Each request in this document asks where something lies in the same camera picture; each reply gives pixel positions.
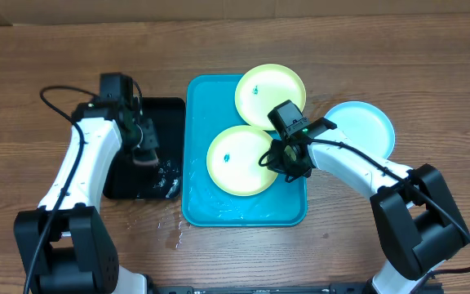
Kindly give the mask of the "yellow plate front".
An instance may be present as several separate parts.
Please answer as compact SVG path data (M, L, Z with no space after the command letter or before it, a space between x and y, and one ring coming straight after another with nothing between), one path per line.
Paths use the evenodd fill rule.
M249 125L222 131L207 151L206 168L213 182L224 192L247 197L269 188L277 173L259 165L271 146L272 137Z

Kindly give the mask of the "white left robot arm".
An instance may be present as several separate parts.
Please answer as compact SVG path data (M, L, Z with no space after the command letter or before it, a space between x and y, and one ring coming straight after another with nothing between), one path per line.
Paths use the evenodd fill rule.
M140 105L80 104L72 139L51 188L19 212L14 235L29 293L155 293L146 274L120 265L99 213L113 160L124 152L153 162L153 123Z

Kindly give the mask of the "light blue plate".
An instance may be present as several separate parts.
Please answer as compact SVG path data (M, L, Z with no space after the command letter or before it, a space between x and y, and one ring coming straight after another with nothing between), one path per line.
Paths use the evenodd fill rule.
M347 101L330 109L325 118L335 123L353 142L381 158L389 158L396 142L388 116L374 105Z

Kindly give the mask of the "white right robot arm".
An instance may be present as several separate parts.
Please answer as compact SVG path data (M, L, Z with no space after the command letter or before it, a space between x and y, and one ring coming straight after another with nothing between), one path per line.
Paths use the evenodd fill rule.
M285 175L329 172L368 199L387 260L361 293L433 293L426 282L451 274L440 265L470 245L470 233L443 175L433 166L393 163L354 145L334 123L320 118L269 115L279 134L259 165Z

